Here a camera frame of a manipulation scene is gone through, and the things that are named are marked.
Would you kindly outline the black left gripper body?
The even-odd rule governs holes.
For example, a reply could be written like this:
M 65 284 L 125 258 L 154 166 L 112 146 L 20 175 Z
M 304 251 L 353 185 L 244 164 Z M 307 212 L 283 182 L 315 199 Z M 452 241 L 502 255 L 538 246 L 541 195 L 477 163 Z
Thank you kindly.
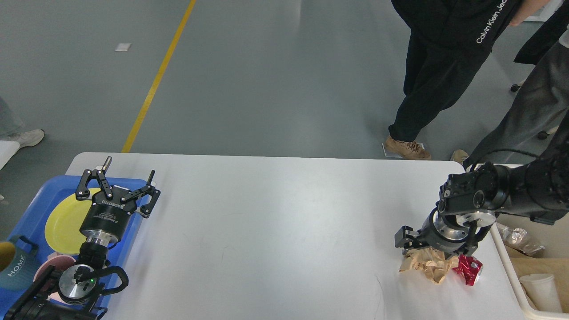
M 113 197 L 108 200 L 105 191 L 92 191 L 92 205 L 79 228 L 80 233 L 87 238 L 106 239 L 108 243 L 120 242 L 136 210 L 134 199 L 120 202 L 129 192 L 127 188 L 113 186 Z

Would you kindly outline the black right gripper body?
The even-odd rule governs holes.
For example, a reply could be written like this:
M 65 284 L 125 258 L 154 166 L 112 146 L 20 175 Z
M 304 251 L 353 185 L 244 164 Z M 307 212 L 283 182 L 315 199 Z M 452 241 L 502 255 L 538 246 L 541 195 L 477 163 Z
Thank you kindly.
M 467 212 L 459 215 L 443 215 L 434 208 L 419 229 L 421 244 L 452 256 L 471 256 L 478 249 L 480 241 L 478 221 L 481 213 Z

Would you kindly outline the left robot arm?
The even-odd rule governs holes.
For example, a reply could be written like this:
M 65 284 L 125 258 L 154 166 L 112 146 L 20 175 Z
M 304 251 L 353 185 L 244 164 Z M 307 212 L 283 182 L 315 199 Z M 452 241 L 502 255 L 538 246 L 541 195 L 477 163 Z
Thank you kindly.
M 122 264 L 160 191 L 148 180 L 108 178 L 111 157 L 81 176 L 46 182 L 2 248 L 1 318 L 99 320 L 129 283 Z

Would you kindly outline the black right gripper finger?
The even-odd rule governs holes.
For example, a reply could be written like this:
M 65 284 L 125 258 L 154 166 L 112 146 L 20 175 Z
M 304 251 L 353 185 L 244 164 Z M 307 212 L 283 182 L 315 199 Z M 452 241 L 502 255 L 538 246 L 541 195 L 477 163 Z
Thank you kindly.
M 414 231 L 412 227 L 402 226 L 394 235 L 394 246 L 401 249 L 402 255 L 412 249 L 422 249 L 423 243 L 420 235 L 420 232 Z

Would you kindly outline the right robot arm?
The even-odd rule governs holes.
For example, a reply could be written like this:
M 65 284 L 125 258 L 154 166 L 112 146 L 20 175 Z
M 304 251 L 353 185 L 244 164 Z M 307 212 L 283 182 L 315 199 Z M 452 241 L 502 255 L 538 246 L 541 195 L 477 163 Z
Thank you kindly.
M 568 143 L 549 147 L 533 162 L 508 168 L 487 162 L 451 174 L 439 200 L 419 230 L 402 226 L 394 246 L 434 248 L 445 259 L 470 256 L 501 214 L 553 225 L 568 213 Z

